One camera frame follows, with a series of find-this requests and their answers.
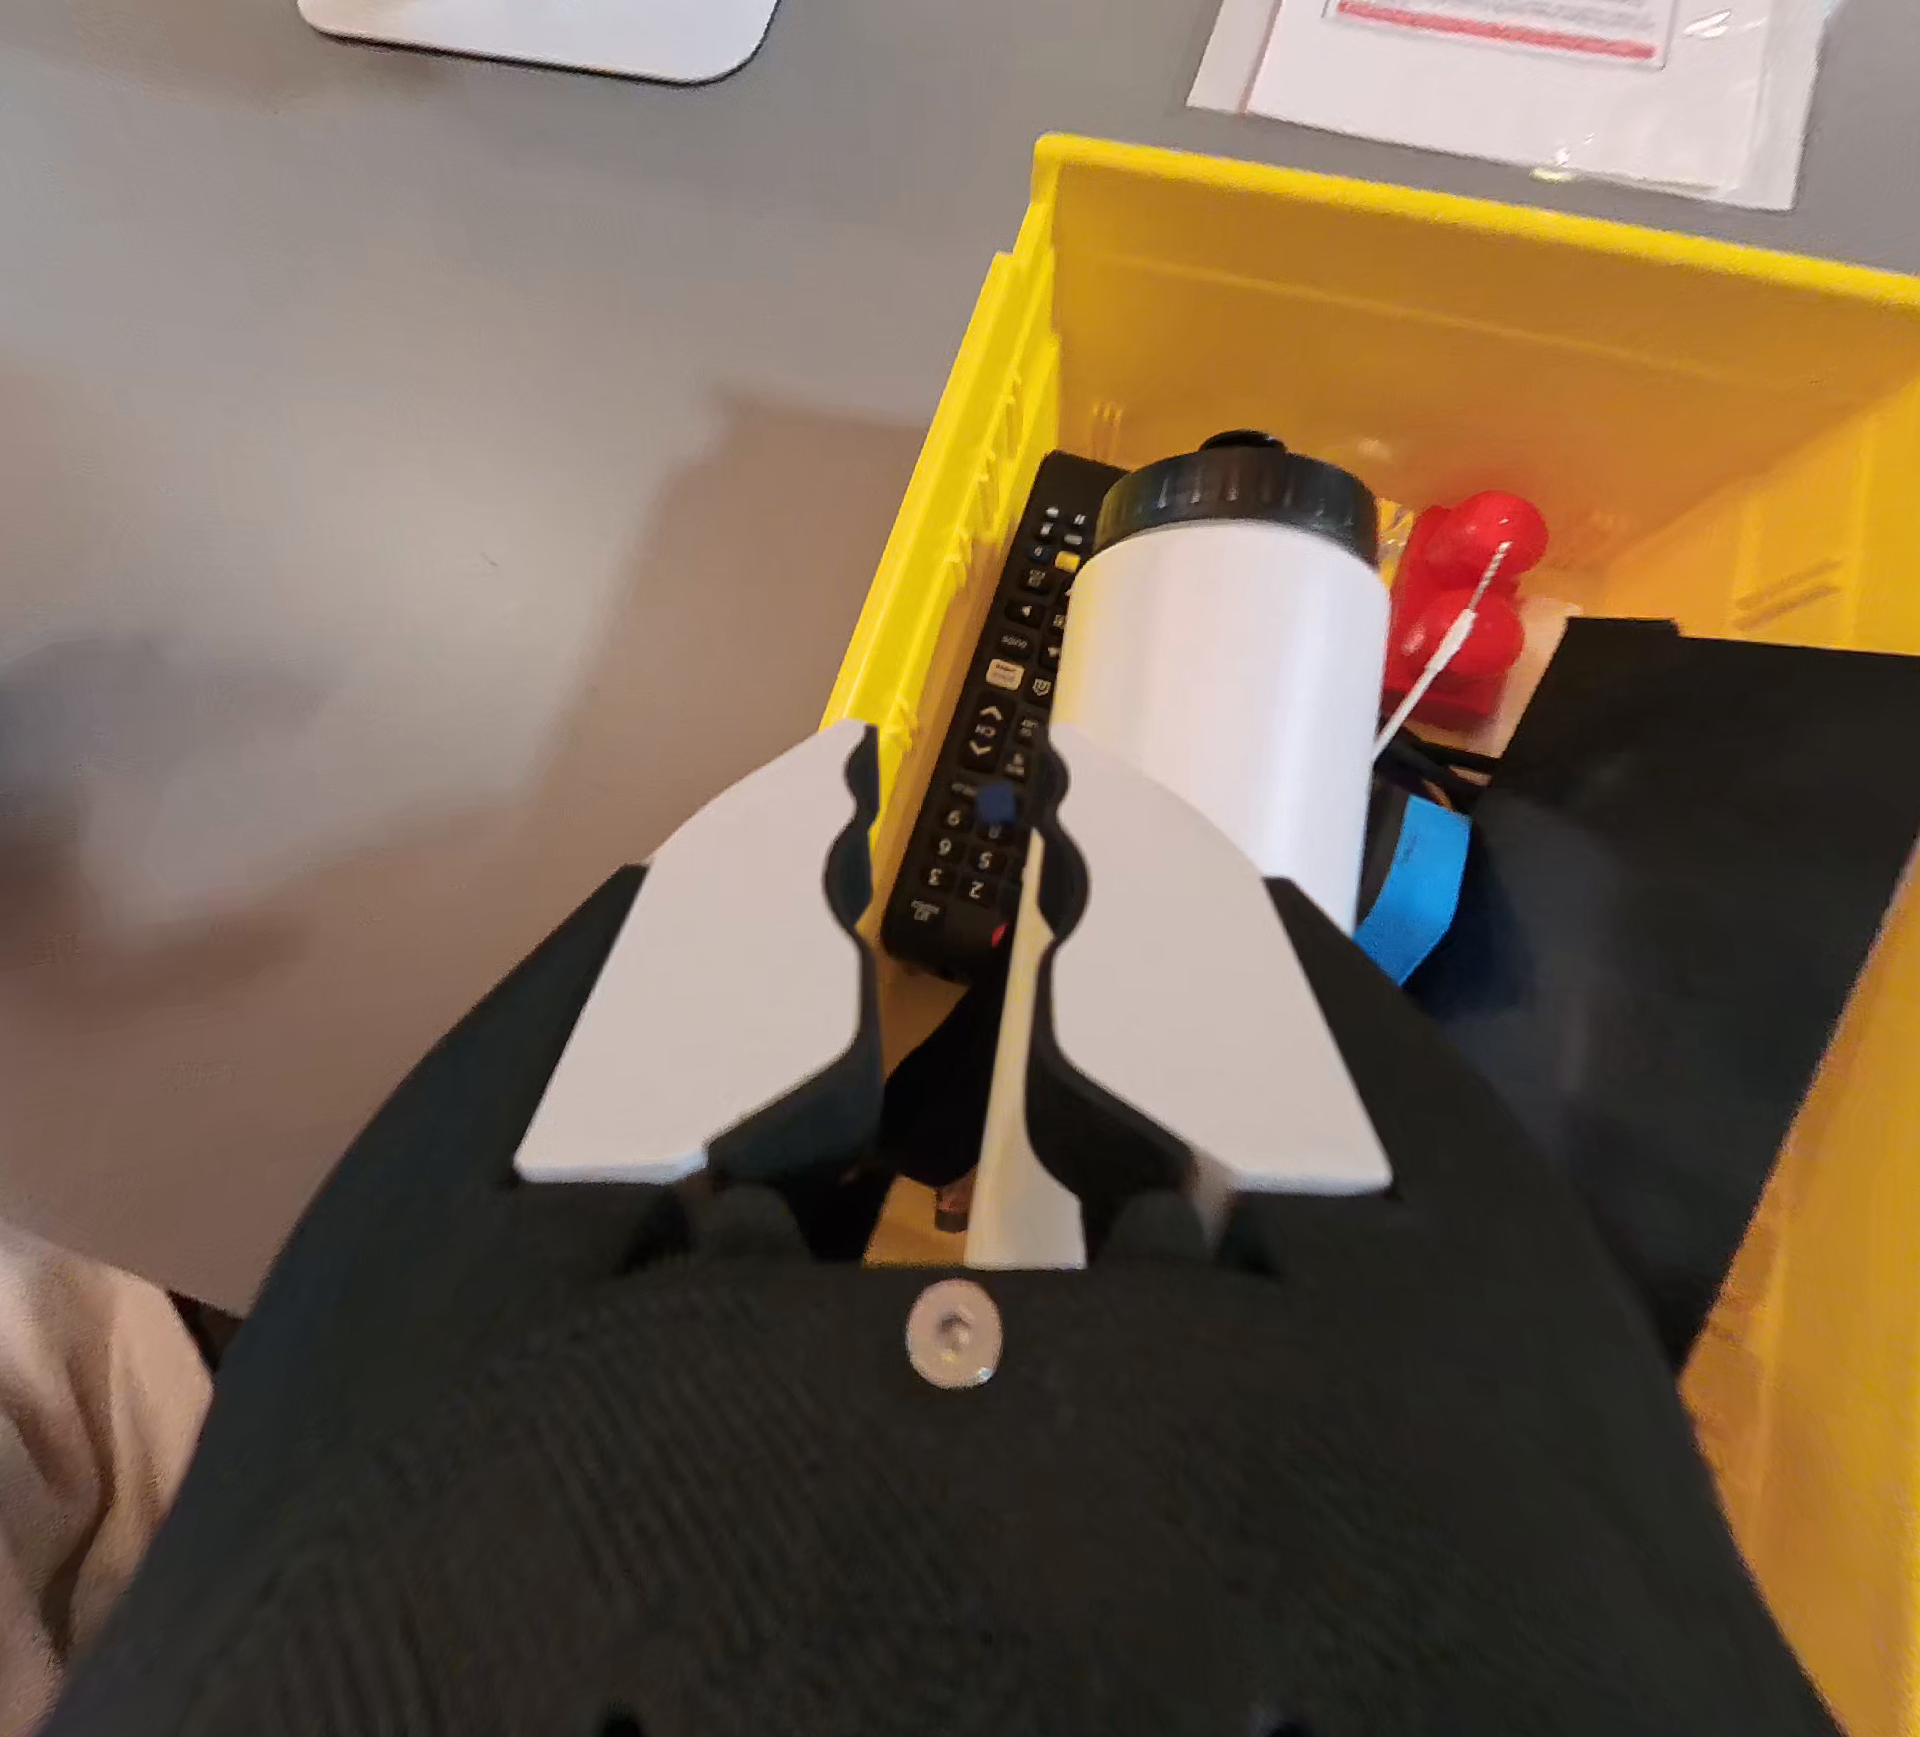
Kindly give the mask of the yellow plastic bin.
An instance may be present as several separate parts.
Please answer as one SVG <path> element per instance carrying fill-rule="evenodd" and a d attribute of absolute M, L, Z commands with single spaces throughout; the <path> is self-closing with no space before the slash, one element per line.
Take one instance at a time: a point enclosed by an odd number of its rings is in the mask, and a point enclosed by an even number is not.
<path fill-rule="evenodd" d="M 827 723 L 907 845 L 959 650 L 1046 453 L 1267 425 L 1428 505 L 1517 490 L 1548 593 L 1694 636 L 1917 655 L 1917 280 L 1444 191 L 1040 139 Z M 1900 889 L 1687 1399 L 1845 1733 L 1917 1733 L 1917 1015 Z"/>

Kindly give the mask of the black remote control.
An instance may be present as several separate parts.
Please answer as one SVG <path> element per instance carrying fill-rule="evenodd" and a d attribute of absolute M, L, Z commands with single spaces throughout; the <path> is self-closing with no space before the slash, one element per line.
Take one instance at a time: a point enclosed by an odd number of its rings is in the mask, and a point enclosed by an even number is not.
<path fill-rule="evenodd" d="M 907 970 L 972 985 L 1016 924 L 1068 609 L 1115 483 L 1111 462 L 1046 453 L 987 602 L 961 620 L 959 696 L 881 918 L 885 950 Z"/>

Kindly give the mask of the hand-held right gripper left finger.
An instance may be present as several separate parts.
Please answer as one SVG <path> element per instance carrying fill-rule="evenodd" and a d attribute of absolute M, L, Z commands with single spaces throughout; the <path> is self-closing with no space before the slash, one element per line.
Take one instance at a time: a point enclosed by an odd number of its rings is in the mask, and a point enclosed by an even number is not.
<path fill-rule="evenodd" d="M 831 1192 L 885 1116 L 881 732 L 835 723 L 689 815 L 520 1134 L 531 1187 Z"/>

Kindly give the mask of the thin white stick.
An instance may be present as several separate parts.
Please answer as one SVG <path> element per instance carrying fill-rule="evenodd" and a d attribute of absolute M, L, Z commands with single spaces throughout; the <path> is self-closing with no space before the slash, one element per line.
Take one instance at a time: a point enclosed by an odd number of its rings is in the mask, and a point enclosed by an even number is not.
<path fill-rule="evenodd" d="M 1479 602 L 1489 598 L 1489 588 L 1500 582 L 1501 564 L 1509 564 L 1509 548 L 1514 541 L 1501 541 L 1489 560 L 1489 571 L 1479 575 L 1479 588 L 1464 598 L 1464 609 L 1453 614 L 1447 635 L 1436 642 L 1436 655 L 1426 657 L 1419 678 L 1412 682 L 1412 690 L 1401 696 L 1401 707 L 1381 723 L 1374 732 L 1374 749 L 1372 759 L 1381 764 L 1381 755 L 1388 749 L 1388 740 L 1412 725 L 1412 717 L 1419 712 L 1419 700 L 1428 696 L 1428 686 L 1453 666 L 1453 657 L 1464 655 L 1464 642 L 1474 636 L 1474 623 L 1479 623 Z"/>

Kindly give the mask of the white tube with metal cap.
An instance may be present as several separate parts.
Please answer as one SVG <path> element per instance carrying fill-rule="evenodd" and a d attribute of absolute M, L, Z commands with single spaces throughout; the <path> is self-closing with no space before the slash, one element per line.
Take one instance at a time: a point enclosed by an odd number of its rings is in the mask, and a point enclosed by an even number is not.
<path fill-rule="evenodd" d="M 1068 598 L 1053 700 L 1343 934 L 1359 918 L 1388 635 L 1374 545 L 1372 484 L 1272 430 L 1124 469 Z"/>

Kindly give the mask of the small wooden board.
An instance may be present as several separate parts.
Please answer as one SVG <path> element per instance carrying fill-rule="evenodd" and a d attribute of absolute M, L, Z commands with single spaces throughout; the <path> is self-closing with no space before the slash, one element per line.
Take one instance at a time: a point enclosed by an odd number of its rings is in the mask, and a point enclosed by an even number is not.
<path fill-rule="evenodd" d="M 1489 636 L 1479 636 L 1479 623 L 1404 717 L 1404 732 L 1501 755 L 1570 620 L 1582 620 L 1570 598 L 1517 598 L 1514 623 L 1500 620 Z"/>

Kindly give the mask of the black sheet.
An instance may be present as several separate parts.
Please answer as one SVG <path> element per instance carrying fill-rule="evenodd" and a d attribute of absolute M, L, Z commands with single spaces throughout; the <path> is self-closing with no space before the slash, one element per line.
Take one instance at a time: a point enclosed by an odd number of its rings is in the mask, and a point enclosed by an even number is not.
<path fill-rule="evenodd" d="M 1579 1187 L 1687 1367 L 1920 824 L 1910 655 L 1570 620 L 1412 1002 Z"/>

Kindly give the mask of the red plastic toy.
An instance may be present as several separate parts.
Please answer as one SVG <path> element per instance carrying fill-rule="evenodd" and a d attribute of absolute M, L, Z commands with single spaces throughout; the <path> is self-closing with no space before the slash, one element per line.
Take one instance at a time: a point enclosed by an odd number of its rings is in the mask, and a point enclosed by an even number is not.
<path fill-rule="evenodd" d="M 1495 635 L 1500 620 L 1514 623 L 1514 602 L 1523 598 L 1523 577 L 1548 553 L 1548 522 L 1526 494 L 1514 490 L 1474 490 L 1453 505 L 1426 505 L 1401 548 L 1401 571 L 1388 577 L 1388 642 L 1381 678 L 1381 712 L 1388 717 L 1412 682 L 1419 678 L 1436 642 L 1447 635 L 1464 598 L 1479 588 L 1495 548 L 1514 541 L 1509 564 L 1489 598 L 1479 602 L 1479 636 Z"/>

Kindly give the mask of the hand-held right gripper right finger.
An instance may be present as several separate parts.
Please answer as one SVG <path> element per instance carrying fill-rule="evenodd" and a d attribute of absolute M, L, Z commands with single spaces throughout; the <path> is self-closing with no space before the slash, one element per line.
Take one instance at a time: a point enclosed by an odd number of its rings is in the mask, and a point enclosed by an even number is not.
<path fill-rule="evenodd" d="M 1246 1196 L 1386 1196 L 1388 1155 L 1259 866 L 1185 796 L 1053 725 L 1021 874 L 1021 1138 L 1094 1253 L 1140 1196 L 1205 1242 Z"/>

